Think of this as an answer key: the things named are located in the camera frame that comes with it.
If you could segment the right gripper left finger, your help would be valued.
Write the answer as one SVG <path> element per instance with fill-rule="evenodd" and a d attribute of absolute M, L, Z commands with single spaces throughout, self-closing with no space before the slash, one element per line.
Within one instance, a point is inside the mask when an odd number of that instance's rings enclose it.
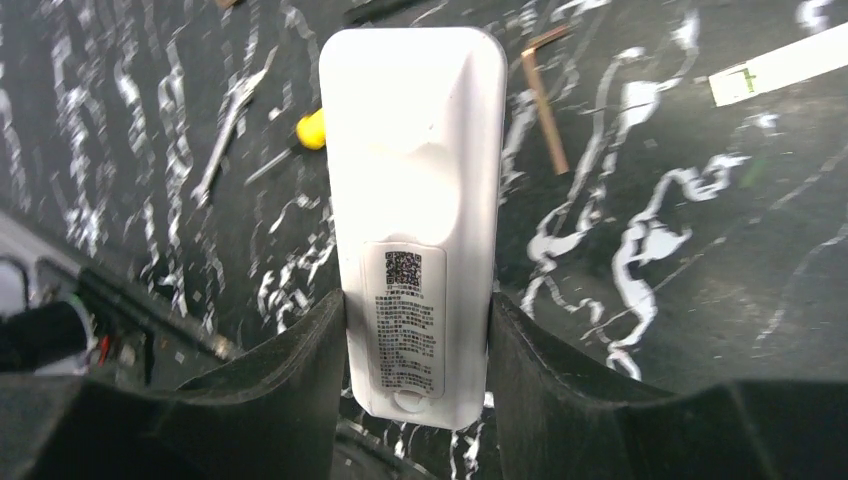
<path fill-rule="evenodd" d="M 172 391 L 92 377 L 1 379 L 5 479 L 326 479 L 346 358 L 344 300 Z"/>

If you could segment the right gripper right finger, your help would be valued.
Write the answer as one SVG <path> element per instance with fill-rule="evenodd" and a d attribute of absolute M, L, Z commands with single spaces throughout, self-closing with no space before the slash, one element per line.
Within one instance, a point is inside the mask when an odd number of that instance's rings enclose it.
<path fill-rule="evenodd" d="M 492 297 L 488 380 L 507 479 L 843 479 L 847 387 L 733 380 L 672 394 Z"/>

